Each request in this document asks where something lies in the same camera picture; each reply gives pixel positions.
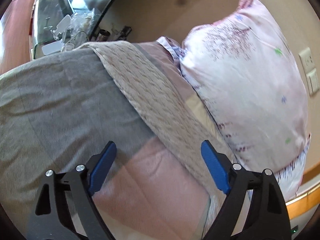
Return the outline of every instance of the pillow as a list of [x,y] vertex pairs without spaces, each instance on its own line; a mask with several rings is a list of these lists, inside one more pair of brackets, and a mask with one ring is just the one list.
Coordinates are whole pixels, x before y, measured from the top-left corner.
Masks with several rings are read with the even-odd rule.
[[195,27],[181,72],[238,162],[275,173],[307,147],[308,99],[286,40],[259,0],[240,0],[225,19]]

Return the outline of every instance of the clutter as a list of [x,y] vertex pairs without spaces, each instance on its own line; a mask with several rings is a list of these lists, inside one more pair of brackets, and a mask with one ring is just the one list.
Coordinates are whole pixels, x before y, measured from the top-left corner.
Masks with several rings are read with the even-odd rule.
[[108,41],[126,41],[128,35],[132,31],[132,28],[129,26],[124,26],[124,28],[121,31],[118,31],[114,28],[111,29],[112,34]]
[[110,35],[110,32],[101,29],[98,33],[96,41],[107,41]]
[[[42,46],[44,55],[49,55],[59,51],[73,50],[86,41],[89,41],[88,32],[92,27],[94,19],[94,9],[90,13],[75,13],[72,17],[66,15],[58,24],[55,30],[51,30],[56,42]],[[67,32],[70,39],[66,42]]]

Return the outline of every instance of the gray blanket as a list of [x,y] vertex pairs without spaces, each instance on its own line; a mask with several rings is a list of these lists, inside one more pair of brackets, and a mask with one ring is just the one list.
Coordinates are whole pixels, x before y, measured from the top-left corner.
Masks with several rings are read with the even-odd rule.
[[109,180],[155,136],[91,49],[13,69],[0,91],[0,202],[22,232],[45,170],[70,171],[112,140]]

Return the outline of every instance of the wall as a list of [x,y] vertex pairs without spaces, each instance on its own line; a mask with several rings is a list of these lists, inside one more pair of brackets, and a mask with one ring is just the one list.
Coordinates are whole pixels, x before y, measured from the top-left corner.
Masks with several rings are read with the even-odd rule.
[[[320,77],[320,23],[308,0],[261,0],[274,16],[287,38],[302,80],[305,74],[298,53],[310,47]],[[235,10],[238,0],[115,0],[100,24],[111,30],[129,25],[131,42],[155,40],[161,35],[182,42],[196,25],[220,20]],[[308,131],[312,132],[306,170],[320,162],[320,93],[309,97]]]

